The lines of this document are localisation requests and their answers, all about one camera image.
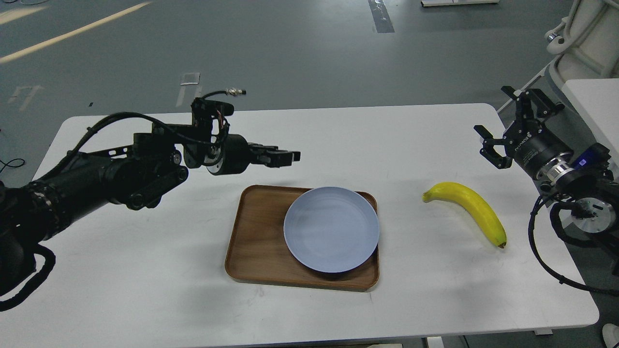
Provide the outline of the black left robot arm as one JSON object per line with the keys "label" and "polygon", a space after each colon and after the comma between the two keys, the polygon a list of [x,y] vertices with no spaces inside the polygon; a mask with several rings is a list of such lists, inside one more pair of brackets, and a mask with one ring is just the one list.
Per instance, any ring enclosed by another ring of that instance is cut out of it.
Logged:
{"label": "black left robot arm", "polygon": [[[230,133],[227,118],[234,106],[215,95],[245,95],[225,89],[196,97],[192,121],[172,125],[135,112],[106,116],[87,129],[76,146],[49,172],[21,188],[1,186],[1,302],[7,311],[22,304],[47,279],[56,256],[42,245],[75,221],[115,203],[139,211],[159,205],[164,194],[179,187],[189,169],[206,167],[212,175],[240,174],[248,165],[288,167],[299,151],[249,143]],[[139,118],[152,123],[150,132],[135,133],[132,145],[82,152],[95,134],[115,122]]]}

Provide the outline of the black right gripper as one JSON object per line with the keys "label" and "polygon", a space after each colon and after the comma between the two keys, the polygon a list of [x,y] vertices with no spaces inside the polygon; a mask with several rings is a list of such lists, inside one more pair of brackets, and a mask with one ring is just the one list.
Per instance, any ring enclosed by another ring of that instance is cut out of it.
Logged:
{"label": "black right gripper", "polygon": [[[498,169],[510,168],[513,160],[533,180],[546,176],[548,163],[572,158],[574,150],[553,134],[544,124],[562,112],[563,103],[555,103],[539,88],[517,90],[512,86],[502,86],[501,91],[515,102],[515,121],[503,133],[504,138],[495,139],[483,126],[473,129],[480,135],[482,148],[479,153]],[[502,146],[506,156],[495,149]]]}

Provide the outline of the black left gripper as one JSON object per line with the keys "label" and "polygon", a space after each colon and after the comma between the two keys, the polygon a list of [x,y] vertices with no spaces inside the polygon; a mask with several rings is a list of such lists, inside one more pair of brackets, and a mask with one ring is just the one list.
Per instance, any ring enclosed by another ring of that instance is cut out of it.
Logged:
{"label": "black left gripper", "polygon": [[275,145],[248,143],[245,137],[230,134],[221,148],[222,157],[213,165],[213,175],[241,174],[249,164],[269,168],[289,167],[300,161],[300,151],[283,150]]}

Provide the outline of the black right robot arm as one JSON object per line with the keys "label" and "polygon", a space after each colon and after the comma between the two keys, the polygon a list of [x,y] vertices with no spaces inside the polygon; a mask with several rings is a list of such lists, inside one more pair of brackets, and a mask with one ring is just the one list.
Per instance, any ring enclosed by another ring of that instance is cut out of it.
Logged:
{"label": "black right robot arm", "polygon": [[550,218],[557,236],[578,247],[599,247],[618,260],[618,184],[609,168],[610,150],[594,143],[577,156],[546,125],[564,109],[538,88],[502,86],[515,102],[515,120],[502,137],[482,125],[480,154],[499,169],[513,163],[540,184],[543,196],[559,204]]}

